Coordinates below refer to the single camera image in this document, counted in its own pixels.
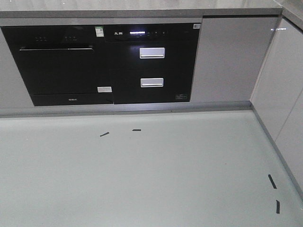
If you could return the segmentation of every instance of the countertop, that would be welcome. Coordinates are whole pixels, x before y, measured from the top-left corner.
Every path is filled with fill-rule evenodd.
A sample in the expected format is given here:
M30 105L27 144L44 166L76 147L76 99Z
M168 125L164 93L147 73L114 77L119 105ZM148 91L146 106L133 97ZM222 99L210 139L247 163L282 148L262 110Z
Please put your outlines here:
M0 17L201 17L280 14L272 0L0 0Z

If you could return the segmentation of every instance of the countertop edge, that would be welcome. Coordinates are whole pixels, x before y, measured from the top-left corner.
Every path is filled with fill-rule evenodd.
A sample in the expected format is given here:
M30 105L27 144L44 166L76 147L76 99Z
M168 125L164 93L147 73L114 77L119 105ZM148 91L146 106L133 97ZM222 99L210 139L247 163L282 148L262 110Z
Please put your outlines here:
M0 11L0 18L141 18L280 15L283 8Z
M303 30L303 17L296 15L295 13L286 8L283 9L282 15L288 20L290 20L292 23L294 23L301 30Z

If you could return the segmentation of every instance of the gray countertop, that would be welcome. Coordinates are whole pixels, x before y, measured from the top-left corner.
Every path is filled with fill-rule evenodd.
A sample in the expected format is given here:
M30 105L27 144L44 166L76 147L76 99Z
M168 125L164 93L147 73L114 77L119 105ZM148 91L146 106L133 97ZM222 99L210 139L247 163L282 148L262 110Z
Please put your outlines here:
M278 15L303 29L303 0L0 0L0 18Z
M303 224L252 111L6 118L0 127L2 227Z

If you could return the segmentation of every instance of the small white label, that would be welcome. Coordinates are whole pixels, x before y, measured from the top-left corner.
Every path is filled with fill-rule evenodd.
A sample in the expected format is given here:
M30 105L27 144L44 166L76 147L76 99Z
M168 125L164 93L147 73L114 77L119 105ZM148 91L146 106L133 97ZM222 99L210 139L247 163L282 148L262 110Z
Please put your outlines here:
M104 37L103 26L96 26L95 31L97 37Z
M194 24L193 29L200 29L201 24Z
M99 93L112 92L112 87L97 87Z

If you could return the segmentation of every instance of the black scrap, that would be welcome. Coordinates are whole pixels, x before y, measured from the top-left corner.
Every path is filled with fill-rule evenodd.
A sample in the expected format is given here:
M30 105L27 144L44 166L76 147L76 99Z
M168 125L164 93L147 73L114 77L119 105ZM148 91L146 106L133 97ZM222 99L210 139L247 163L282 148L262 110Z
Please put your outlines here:
M100 137L101 137L101 136L106 136L106 135L108 135L108 134L109 134L109 132L106 132L106 133L100 135Z
M269 177L270 182L271 182L271 184L273 185L274 189L276 189L276 184L275 184L275 182L274 182L273 178L271 177L271 175L270 175L270 174L268 174L268 177Z
M278 200L276 200L276 213L280 213L280 202Z

